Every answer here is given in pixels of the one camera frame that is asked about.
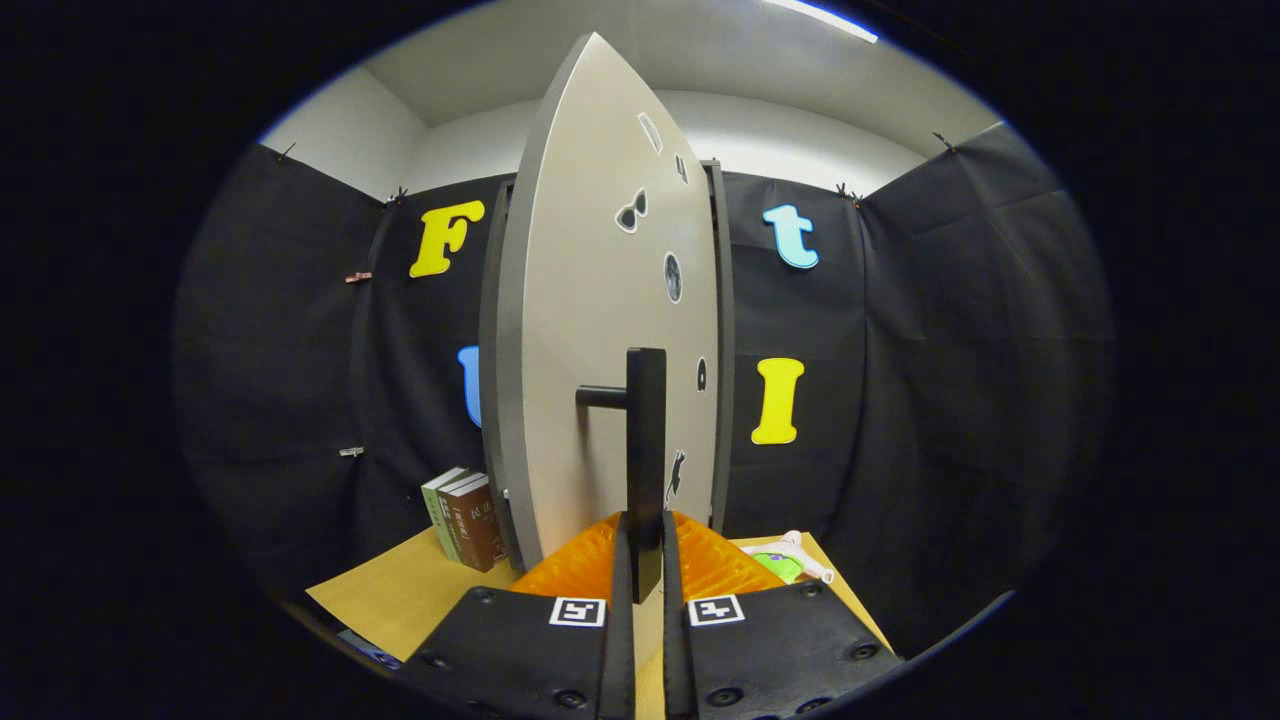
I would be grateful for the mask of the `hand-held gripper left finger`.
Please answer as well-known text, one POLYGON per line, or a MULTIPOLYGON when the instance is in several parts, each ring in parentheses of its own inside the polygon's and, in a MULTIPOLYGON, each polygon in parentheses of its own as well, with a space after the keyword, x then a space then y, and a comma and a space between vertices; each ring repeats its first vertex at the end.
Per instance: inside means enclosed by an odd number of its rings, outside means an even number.
POLYGON ((634 578, 626 512, 595 524, 602 593, 475 585, 403 661, 396 680, 438 719, 632 719, 634 578))

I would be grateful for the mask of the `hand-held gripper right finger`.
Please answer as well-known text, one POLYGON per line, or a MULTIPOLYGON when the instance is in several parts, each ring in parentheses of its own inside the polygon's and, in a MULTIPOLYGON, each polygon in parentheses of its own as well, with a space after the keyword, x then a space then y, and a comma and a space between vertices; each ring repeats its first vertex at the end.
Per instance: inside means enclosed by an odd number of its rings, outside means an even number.
POLYGON ((667 719, 808 719, 904 666, 822 580, 695 596, 699 525, 662 521, 667 719))

